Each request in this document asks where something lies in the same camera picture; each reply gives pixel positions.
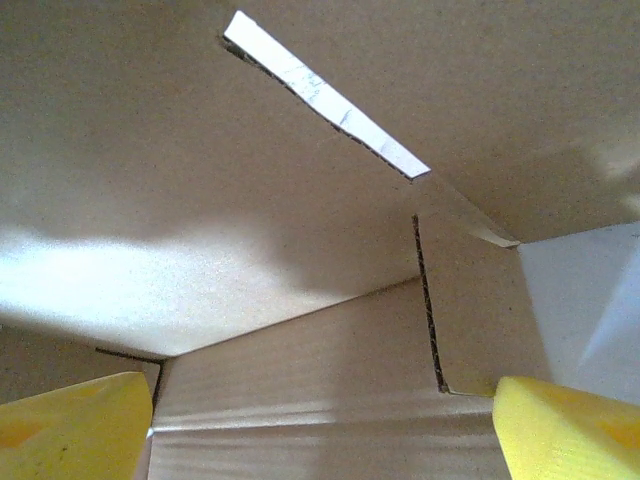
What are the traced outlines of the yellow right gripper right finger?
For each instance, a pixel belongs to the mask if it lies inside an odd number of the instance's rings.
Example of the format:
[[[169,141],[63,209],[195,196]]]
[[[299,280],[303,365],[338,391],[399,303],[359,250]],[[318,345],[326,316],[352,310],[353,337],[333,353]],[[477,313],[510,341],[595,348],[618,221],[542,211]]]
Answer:
[[[502,378],[492,420],[513,479],[637,479],[639,407],[528,377]]]

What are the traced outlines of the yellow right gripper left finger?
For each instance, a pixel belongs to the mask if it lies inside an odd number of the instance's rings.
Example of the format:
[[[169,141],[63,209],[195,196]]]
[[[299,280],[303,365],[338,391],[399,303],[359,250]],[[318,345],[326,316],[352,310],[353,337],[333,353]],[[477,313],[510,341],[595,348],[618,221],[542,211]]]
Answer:
[[[132,479],[152,420],[141,372],[1,406],[3,479]]]

